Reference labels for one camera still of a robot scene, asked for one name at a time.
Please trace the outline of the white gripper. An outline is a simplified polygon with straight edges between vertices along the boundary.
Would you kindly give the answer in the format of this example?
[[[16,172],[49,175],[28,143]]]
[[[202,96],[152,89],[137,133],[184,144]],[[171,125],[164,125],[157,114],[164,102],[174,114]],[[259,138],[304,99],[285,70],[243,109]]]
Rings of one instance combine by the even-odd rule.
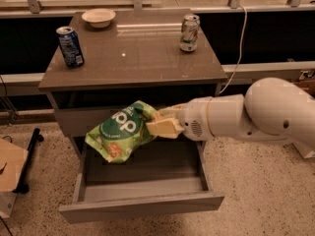
[[[211,99],[210,96],[200,97],[185,104],[161,108],[158,111],[160,115],[171,118],[148,122],[146,126],[153,136],[176,139],[183,132],[183,135],[192,141],[209,141],[214,137],[208,121]]]

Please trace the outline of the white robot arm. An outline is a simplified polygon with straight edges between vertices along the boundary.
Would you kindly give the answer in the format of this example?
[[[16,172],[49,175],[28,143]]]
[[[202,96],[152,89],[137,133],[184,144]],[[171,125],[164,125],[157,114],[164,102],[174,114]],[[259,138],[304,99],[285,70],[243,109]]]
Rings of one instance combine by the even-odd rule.
[[[162,138],[175,139],[180,134],[192,141],[232,137],[315,148],[315,99],[278,78],[259,80],[244,95],[195,98],[159,114],[147,128]]]

